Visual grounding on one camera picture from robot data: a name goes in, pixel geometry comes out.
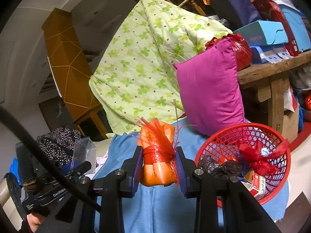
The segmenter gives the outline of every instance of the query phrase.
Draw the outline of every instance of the metal bolt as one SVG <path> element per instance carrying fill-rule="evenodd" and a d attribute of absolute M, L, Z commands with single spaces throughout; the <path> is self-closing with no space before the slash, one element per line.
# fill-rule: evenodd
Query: metal bolt
<path fill-rule="evenodd" d="M 122 174 L 124 174 L 124 170 L 122 168 L 119 168 L 119 169 L 115 170 L 114 173 L 116 175 L 122 175 Z"/>
<path fill-rule="evenodd" d="M 236 182 L 238 182 L 238 177 L 237 177 L 237 176 L 230 176 L 230 180 L 231 180 L 233 183 L 236 183 Z"/>
<path fill-rule="evenodd" d="M 81 183 L 87 183 L 87 182 L 89 182 L 91 179 L 89 178 L 89 177 L 86 177 L 86 176 L 84 176 L 84 177 L 82 177 L 81 179 L 80 179 L 80 182 Z"/>
<path fill-rule="evenodd" d="M 202 175 L 204 173 L 204 171 L 202 169 L 196 169 L 196 170 L 194 170 L 194 173 L 196 175 Z"/>

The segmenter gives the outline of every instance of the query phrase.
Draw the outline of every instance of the green floral blanket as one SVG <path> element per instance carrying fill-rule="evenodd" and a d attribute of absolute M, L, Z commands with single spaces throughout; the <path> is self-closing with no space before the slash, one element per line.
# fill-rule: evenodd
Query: green floral blanket
<path fill-rule="evenodd" d="M 113 132 L 139 131 L 144 117 L 176 120 L 181 104 L 173 63 L 205 50 L 213 37 L 232 33 L 221 23 L 165 0 L 140 0 L 105 51 L 89 85 L 103 105 Z"/>

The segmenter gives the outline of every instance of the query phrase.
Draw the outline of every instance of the wooden bench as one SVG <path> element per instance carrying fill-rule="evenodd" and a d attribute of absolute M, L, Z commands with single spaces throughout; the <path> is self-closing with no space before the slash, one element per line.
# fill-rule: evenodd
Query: wooden bench
<path fill-rule="evenodd" d="M 290 70 L 311 63 L 311 50 L 275 64 L 252 64 L 238 72 L 240 88 L 255 89 L 256 100 L 268 100 L 268 125 L 280 133 L 283 129 L 283 92 L 289 87 Z"/>

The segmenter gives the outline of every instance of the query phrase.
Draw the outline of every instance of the transparent plastic box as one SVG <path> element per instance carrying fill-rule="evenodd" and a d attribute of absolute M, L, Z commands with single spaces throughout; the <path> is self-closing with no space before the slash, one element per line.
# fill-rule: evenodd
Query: transparent plastic box
<path fill-rule="evenodd" d="M 75 146 L 73 149 L 73 160 L 71 162 L 71 169 L 80 165 L 84 161 L 89 161 L 92 167 L 85 174 L 95 173 L 96 168 L 96 156 L 97 149 L 96 146 L 91 141 L 90 137 L 84 137 L 75 141 Z"/>

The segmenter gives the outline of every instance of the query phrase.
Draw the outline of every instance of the pillow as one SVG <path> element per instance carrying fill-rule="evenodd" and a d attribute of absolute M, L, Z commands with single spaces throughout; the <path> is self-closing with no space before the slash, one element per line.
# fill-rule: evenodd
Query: pillow
<path fill-rule="evenodd" d="M 211 136 L 244 122 L 237 61 L 229 37 L 174 67 L 187 119 L 196 130 Z"/>

